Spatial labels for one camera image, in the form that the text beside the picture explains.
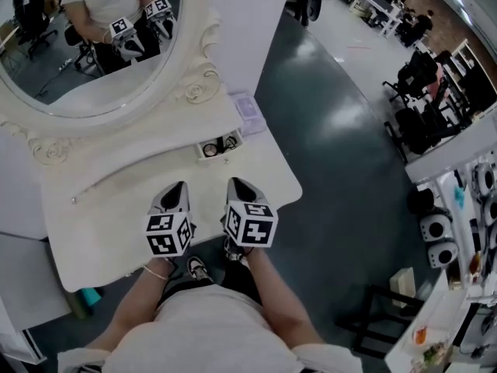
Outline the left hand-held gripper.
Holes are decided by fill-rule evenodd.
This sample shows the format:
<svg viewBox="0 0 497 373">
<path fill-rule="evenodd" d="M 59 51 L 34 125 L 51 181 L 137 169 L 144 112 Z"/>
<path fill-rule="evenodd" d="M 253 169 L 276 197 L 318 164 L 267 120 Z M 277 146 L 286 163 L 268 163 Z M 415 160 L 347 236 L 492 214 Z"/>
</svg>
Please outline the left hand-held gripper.
<svg viewBox="0 0 497 373">
<path fill-rule="evenodd" d="M 152 254 L 182 256 L 194 237 L 192 217 L 185 181 L 175 182 L 159 193 L 151 203 L 145 227 Z"/>
</svg>

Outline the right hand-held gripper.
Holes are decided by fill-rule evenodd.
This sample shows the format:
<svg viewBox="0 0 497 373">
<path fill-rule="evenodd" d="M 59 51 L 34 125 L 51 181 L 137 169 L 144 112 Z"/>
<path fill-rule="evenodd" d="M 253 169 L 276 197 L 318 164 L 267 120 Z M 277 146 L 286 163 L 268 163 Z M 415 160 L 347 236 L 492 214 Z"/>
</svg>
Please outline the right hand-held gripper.
<svg viewBox="0 0 497 373">
<path fill-rule="evenodd" d="M 269 248 L 279 222 L 277 210 L 265 194 L 239 177 L 228 181 L 224 231 L 241 247 Z"/>
</svg>

